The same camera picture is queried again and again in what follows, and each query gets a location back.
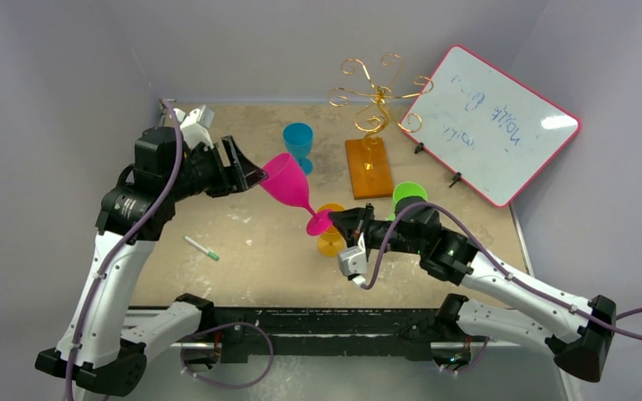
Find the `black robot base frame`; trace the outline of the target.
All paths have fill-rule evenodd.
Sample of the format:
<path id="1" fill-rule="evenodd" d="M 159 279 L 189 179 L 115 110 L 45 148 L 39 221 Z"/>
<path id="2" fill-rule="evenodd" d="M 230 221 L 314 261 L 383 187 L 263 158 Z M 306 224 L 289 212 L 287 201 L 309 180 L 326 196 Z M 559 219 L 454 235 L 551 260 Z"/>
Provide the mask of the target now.
<path id="1" fill-rule="evenodd" d="M 490 338 L 466 334 L 444 307 L 230 307 L 207 305 L 202 322 L 176 334 L 171 348 L 220 353 L 221 363 L 251 356 L 398 357 L 449 363 L 470 357 Z"/>

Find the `pink framed whiteboard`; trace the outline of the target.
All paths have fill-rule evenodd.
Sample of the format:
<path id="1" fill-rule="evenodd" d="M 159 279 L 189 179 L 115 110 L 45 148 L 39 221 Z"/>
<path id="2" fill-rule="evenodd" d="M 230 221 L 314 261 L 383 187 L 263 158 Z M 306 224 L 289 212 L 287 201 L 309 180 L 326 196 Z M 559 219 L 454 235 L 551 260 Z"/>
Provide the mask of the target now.
<path id="1" fill-rule="evenodd" d="M 497 207 L 509 205 L 581 129 L 573 114 L 459 44 L 431 81 L 406 112 L 421 119 L 407 135 Z"/>

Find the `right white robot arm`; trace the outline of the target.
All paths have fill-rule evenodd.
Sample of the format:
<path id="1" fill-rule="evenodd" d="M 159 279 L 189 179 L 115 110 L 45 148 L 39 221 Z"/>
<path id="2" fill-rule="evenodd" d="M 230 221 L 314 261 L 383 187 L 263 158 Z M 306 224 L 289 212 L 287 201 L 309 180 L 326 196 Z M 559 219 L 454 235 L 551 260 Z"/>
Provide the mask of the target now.
<path id="1" fill-rule="evenodd" d="M 573 295 L 519 271 L 488 251 L 465 226 L 460 231 L 445 228 L 440 222 L 444 209 L 437 205 L 418 197 L 400 204 L 392 221 L 375 219 L 372 205 L 329 213 L 346 243 L 339 263 L 344 276 L 368 290 L 379 274 L 366 272 L 371 251 L 418 255 L 429 276 L 505 304 L 492 309 L 465 296 L 447 296 L 436 317 L 443 338 L 500 339 L 552 356 L 575 378 L 601 380 L 614 338 L 614 301 Z"/>

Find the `green capped white marker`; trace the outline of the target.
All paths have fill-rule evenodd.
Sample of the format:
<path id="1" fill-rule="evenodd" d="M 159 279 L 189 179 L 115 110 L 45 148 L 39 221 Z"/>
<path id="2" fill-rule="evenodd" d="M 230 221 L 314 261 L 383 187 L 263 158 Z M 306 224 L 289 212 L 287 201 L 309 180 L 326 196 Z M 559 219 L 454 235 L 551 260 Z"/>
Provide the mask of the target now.
<path id="1" fill-rule="evenodd" d="M 190 246 L 194 247 L 199 252 L 201 252 L 205 256 L 209 257 L 213 261 L 219 261 L 220 260 L 219 256 L 214 251 L 212 251 L 209 248 L 203 246 L 202 244 L 200 244 L 199 242 L 197 242 L 196 240 L 194 240 L 190 236 L 183 236 L 183 239 L 187 244 L 189 244 Z"/>

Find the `orange plastic wine glass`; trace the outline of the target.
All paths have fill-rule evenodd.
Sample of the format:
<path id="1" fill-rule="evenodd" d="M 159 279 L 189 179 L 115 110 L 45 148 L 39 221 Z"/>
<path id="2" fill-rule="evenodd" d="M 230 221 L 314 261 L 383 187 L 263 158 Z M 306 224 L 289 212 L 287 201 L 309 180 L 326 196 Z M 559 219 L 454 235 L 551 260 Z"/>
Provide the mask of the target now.
<path id="1" fill-rule="evenodd" d="M 337 203 L 327 203 L 320 206 L 317 212 L 321 211 L 344 211 L 345 208 Z M 322 256 L 335 257 L 346 247 L 346 242 L 339 231 L 331 226 L 324 233 L 318 236 L 317 249 Z"/>

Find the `pink plastic wine glass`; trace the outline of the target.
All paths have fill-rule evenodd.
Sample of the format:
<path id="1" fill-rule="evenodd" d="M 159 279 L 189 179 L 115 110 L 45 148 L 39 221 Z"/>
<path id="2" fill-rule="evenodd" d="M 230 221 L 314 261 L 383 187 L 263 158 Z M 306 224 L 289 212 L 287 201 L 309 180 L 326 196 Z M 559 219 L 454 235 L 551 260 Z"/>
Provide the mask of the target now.
<path id="1" fill-rule="evenodd" d="M 268 161 L 262 170 L 266 178 L 261 187 L 277 202 L 306 210 L 310 219 L 306 225 L 309 236 L 320 236 L 332 225 L 329 211 L 317 212 L 310 204 L 308 180 L 297 161 L 289 153 L 281 153 Z"/>

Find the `green plastic wine glass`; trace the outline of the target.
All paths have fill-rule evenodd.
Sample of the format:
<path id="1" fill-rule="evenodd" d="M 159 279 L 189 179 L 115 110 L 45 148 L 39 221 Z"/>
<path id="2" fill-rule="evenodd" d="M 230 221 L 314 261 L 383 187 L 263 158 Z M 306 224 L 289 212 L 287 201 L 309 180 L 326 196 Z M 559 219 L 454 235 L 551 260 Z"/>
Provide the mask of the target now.
<path id="1" fill-rule="evenodd" d="M 413 181 L 404 181 L 399 183 L 393 190 L 390 213 L 387 216 L 389 221 L 395 219 L 395 208 L 405 198 L 418 198 L 420 201 L 427 201 L 425 188 Z"/>

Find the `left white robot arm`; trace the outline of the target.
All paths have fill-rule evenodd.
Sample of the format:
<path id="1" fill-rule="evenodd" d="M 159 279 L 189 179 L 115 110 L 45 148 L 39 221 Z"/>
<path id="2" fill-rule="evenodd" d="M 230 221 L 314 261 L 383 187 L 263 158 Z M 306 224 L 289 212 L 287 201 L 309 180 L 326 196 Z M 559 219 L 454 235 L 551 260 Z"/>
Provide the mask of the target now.
<path id="1" fill-rule="evenodd" d="M 171 127 L 146 130 L 127 165 L 101 201 L 94 255 L 79 304 L 58 345 L 40 352 L 38 371 L 65 381 L 66 399 L 77 388 L 124 397 L 155 357 L 179 340 L 241 339 L 245 323 L 221 323 L 214 304 L 185 293 L 164 311 L 124 329 L 140 273 L 176 203 L 205 194 L 212 198 L 250 190 L 266 178 L 231 136 L 222 147 L 187 144 Z"/>

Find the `blue plastic wine glass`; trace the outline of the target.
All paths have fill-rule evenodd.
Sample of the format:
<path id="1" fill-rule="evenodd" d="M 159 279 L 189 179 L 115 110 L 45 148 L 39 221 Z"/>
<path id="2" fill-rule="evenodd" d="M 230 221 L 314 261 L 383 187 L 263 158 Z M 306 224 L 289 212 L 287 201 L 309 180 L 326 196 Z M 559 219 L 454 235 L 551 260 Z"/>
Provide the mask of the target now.
<path id="1" fill-rule="evenodd" d="M 308 158 L 313 147 L 313 130 L 301 122 L 287 125 L 283 129 L 283 142 L 287 152 L 296 160 L 305 175 L 313 171 L 313 162 Z"/>

